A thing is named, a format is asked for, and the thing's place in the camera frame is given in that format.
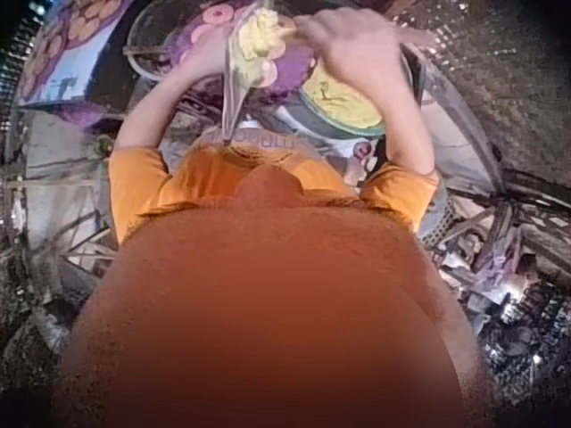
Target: yellow food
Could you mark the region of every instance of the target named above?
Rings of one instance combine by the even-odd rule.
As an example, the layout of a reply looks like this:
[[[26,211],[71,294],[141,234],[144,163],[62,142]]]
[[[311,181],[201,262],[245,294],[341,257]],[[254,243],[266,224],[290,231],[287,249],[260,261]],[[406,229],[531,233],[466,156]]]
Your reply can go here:
[[[260,8],[238,31],[240,50],[247,61],[266,57],[270,49],[282,45],[283,29],[277,12]]]
[[[322,61],[303,84],[303,92],[327,116],[344,125],[364,129],[374,127],[382,119],[368,98],[329,75]]]

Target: person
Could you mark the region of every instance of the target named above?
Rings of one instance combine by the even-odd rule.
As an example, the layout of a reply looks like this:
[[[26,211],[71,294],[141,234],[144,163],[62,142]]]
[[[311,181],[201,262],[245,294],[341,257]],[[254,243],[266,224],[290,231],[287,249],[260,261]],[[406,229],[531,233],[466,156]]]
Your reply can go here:
[[[476,339],[414,235],[438,178],[400,33],[370,10],[295,20],[328,71],[382,113],[388,162],[357,195],[295,141],[248,130],[231,145],[199,139],[170,175],[157,146],[173,110],[222,71],[225,30],[202,37],[119,132],[121,249],[63,355],[63,424],[487,421]]]

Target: orange t-shirt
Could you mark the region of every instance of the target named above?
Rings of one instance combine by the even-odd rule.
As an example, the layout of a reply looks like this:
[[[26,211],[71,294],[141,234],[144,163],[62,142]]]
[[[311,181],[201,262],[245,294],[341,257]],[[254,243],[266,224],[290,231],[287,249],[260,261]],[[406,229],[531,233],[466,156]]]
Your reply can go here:
[[[310,147],[294,136],[260,129],[236,131],[230,146],[217,135],[199,138],[195,148],[169,174],[158,150],[127,148],[113,152],[109,163],[112,215],[122,243],[150,214],[167,214],[185,204],[201,205],[230,198],[254,168],[272,164],[297,177],[306,196],[359,199],[393,211],[417,231],[437,181],[394,165],[384,165],[360,195]]]

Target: hand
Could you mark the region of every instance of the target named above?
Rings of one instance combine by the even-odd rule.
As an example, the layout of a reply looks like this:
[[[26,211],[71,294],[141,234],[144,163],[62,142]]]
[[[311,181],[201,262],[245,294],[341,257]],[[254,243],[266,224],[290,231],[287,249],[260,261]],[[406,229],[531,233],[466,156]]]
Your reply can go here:
[[[331,75],[364,95],[374,93],[383,100],[391,96],[390,91],[407,86],[400,43],[417,42],[419,34],[425,34],[417,30],[403,33],[369,9],[343,7],[295,20],[299,33],[319,51]]]
[[[229,26],[216,27],[202,35],[190,50],[183,53],[176,70],[192,76],[194,80],[222,74],[230,30]]]

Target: round tray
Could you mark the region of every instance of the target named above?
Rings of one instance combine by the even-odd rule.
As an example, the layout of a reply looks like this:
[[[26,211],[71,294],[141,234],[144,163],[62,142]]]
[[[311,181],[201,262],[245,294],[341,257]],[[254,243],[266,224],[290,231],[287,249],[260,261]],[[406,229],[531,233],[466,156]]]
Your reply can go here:
[[[412,72],[410,71],[409,64],[406,61],[404,55],[401,56],[402,72],[409,82],[409,86],[412,88]],[[327,122],[332,127],[341,129],[344,132],[353,134],[355,136],[383,136],[385,134],[385,123],[381,120],[377,125],[368,128],[356,128],[351,125],[346,125],[343,122],[331,118],[327,115],[321,107],[313,102],[309,95],[305,93],[303,88],[300,88],[300,99],[305,103],[305,105],[321,119]]]

